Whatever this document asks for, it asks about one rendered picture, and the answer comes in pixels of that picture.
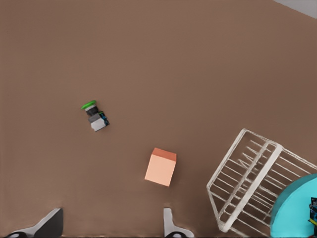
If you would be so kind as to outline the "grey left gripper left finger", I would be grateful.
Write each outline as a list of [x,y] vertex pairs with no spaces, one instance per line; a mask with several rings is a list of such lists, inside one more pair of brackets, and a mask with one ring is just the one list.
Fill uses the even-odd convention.
[[6,238],[59,238],[63,232],[63,209],[51,210],[36,225],[14,231]]

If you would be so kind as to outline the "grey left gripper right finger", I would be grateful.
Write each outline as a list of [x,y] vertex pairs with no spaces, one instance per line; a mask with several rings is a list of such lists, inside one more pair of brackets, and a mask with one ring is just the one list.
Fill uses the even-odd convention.
[[194,238],[192,231],[178,227],[173,222],[171,208],[163,209],[164,237],[165,238]]

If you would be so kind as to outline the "cyan plate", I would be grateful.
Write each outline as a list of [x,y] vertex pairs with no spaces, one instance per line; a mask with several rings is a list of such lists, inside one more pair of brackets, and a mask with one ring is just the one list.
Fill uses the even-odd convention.
[[278,196],[270,216],[272,238],[308,238],[314,232],[309,222],[311,198],[317,198],[317,174],[288,185]]

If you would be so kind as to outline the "orange cube block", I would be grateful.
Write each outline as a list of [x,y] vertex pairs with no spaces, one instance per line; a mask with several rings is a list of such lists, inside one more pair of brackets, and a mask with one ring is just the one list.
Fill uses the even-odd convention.
[[176,153],[154,148],[150,156],[145,180],[169,187],[176,161]]

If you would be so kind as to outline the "green button switch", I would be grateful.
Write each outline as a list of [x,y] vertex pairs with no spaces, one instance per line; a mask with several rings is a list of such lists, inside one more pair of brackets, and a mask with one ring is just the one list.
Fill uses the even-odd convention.
[[89,116],[88,121],[95,132],[109,125],[107,117],[103,111],[99,110],[96,102],[96,100],[92,100],[81,107],[81,109]]

